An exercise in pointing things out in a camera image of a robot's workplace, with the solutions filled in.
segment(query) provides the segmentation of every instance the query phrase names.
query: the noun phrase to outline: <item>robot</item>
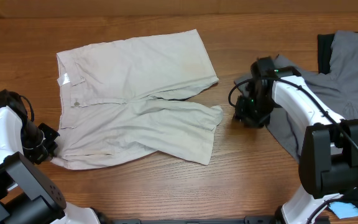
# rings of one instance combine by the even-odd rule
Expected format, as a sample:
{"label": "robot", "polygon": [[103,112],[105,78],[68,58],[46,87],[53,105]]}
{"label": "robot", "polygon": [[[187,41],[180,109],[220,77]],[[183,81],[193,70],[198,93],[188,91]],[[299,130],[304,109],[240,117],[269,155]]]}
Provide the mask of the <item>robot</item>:
{"label": "robot", "polygon": [[[23,193],[8,203],[0,202],[0,224],[329,223],[326,218],[316,219],[317,215],[328,202],[339,200],[347,191],[358,187],[355,150],[358,120],[345,120],[330,110],[293,67],[277,69],[267,57],[258,59],[251,71],[253,79],[239,84],[248,83],[249,96],[240,96],[234,105],[230,96],[238,85],[229,94],[229,102],[236,108],[234,119],[248,127],[261,128],[269,123],[272,110],[281,106],[305,132],[299,165],[301,186],[275,215],[222,220],[109,220],[93,208],[68,203],[58,187],[34,166],[54,156],[57,148],[54,140],[59,134],[43,123],[36,127],[34,112],[30,109],[29,119],[22,101],[27,99],[3,90],[0,92],[0,200],[17,186]],[[353,143],[344,134],[351,136]],[[334,146],[343,148],[342,154],[332,156],[330,148]]]}

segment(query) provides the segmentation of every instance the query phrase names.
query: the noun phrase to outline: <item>gray fabric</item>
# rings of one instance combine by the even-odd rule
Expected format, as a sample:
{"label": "gray fabric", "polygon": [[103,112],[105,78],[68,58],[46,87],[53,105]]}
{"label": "gray fabric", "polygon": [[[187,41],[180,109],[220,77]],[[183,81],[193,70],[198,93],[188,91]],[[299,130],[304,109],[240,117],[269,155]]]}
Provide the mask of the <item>gray fabric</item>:
{"label": "gray fabric", "polygon": [[[338,31],[332,44],[331,73],[328,75],[317,74],[301,69],[284,56],[279,55],[274,63],[276,67],[294,66],[302,74],[308,87],[328,107],[339,113],[346,119],[358,119],[358,34],[353,32]],[[247,74],[235,83],[239,83],[250,75]],[[241,86],[241,92],[245,92],[245,86]],[[276,140],[298,162],[303,144],[303,136],[294,122],[288,122],[286,112],[282,108],[275,108],[272,112],[268,130]]]}

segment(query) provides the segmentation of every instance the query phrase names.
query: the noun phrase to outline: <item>wooden table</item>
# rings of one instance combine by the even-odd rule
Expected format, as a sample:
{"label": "wooden table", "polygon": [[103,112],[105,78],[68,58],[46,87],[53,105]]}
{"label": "wooden table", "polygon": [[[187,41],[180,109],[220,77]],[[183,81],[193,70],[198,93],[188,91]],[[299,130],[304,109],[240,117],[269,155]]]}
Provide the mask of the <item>wooden table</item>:
{"label": "wooden table", "polygon": [[[316,71],[316,35],[358,30],[358,13],[1,19],[0,90],[28,97],[36,124],[57,129],[57,52],[191,29],[200,33],[219,84],[190,101],[221,105],[224,110],[210,164],[159,152],[97,170],[73,171],[43,163],[39,168],[67,201],[97,208],[109,218],[241,218],[273,214],[294,194],[300,184],[296,162],[266,129],[246,129],[233,122],[227,94],[233,80],[248,72],[257,57],[280,53]],[[330,216],[333,223],[358,223],[358,218],[339,221]]]}

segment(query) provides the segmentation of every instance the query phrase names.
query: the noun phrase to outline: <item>light blue cloth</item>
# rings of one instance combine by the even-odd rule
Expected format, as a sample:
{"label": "light blue cloth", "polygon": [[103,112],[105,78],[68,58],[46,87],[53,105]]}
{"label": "light blue cloth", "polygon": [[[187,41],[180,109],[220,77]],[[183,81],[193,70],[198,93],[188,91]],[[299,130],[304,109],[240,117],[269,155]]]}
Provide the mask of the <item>light blue cloth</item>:
{"label": "light blue cloth", "polygon": [[329,209],[340,219],[358,217],[358,208],[351,203],[333,202],[329,205]]}

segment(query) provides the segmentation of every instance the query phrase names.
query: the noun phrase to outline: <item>white tag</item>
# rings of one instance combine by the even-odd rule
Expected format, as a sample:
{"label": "white tag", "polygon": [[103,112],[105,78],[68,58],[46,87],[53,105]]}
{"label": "white tag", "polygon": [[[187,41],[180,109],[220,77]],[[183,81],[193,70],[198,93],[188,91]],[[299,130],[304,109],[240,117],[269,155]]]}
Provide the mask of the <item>white tag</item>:
{"label": "white tag", "polygon": [[61,76],[57,79],[57,83],[59,83],[59,86],[62,86],[69,82],[70,82],[70,79],[69,79],[67,73],[65,73],[63,76]]}

